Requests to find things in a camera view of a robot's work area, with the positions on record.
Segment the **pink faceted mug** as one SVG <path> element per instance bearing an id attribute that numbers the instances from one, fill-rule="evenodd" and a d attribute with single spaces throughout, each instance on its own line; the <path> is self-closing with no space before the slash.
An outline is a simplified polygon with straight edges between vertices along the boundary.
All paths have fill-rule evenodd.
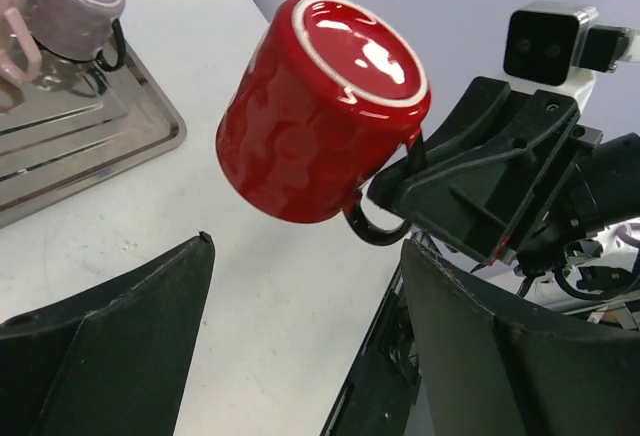
<path id="1" fill-rule="evenodd" d="M 41 72 L 42 55 L 22 14 L 22 0 L 1 0 L 1 113 L 24 101 L 20 84 Z"/>

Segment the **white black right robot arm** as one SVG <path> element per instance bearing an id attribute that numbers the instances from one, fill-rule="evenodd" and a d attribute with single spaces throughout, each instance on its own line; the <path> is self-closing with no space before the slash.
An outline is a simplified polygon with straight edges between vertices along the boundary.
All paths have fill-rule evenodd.
<path id="1" fill-rule="evenodd" d="M 480 266 L 514 264 L 527 282 L 550 275 L 576 299 L 639 286 L 637 262 L 595 265 L 639 243 L 639 138 L 604 141 L 573 97 L 478 77 L 368 195 Z"/>

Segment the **lilac mug black handle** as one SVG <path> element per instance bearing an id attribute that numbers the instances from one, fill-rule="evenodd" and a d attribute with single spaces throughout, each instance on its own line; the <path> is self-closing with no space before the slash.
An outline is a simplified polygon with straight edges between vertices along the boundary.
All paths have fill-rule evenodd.
<path id="1" fill-rule="evenodd" d="M 27 26 L 53 54 L 94 61 L 105 72 L 124 66 L 127 48 L 120 18 L 126 0 L 29 0 Z"/>

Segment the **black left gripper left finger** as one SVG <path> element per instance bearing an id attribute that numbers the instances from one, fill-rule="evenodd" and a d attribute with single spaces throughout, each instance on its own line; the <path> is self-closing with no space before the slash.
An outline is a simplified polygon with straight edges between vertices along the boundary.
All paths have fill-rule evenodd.
<path id="1" fill-rule="evenodd" d="M 4 435 L 171 435 L 215 259 L 190 238 L 1 325 Z"/>

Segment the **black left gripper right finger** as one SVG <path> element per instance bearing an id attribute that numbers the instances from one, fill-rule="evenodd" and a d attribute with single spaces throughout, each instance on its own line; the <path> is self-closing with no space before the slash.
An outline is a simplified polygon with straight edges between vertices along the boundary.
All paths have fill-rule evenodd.
<path id="1" fill-rule="evenodd" d="M 407 240 L 401 273 L 439 435 L 635 435 L 639 336 L 565 316 Z"/>

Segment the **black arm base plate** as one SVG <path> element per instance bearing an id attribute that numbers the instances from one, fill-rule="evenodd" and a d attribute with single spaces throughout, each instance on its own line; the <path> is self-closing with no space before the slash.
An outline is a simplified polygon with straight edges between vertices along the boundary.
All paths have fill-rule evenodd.
<path id="1" fill-rule="evenodd" d="M 435 433 L 399 268 L 321 433 L 326 436 Z"/>

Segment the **red mug black handle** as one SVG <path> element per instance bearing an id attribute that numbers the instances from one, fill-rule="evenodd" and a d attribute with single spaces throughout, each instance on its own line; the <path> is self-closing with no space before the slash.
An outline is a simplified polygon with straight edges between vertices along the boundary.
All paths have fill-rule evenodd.
<path id="1" fill-rule="evenodd" d="M 431 105 L 425 69 L 388 23 L 349 0 L 286 0 L 257 45 L 216 133 L 231 186 L 277 219 L 343 215 L 388 246 L 361 207 L 362 186 L 399 147 L 421 141 Z"/>

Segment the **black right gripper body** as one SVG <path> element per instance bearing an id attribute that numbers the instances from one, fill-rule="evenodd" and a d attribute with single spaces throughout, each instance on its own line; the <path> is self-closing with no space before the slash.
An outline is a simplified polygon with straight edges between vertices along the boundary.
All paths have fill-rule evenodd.
<path id="1" fill-rule="evenodd" d="M 367 196 L 480 263 L 517 252 L 601 131 L 571 96 L 475 78 L 442 125 L 378 173 Z"/>

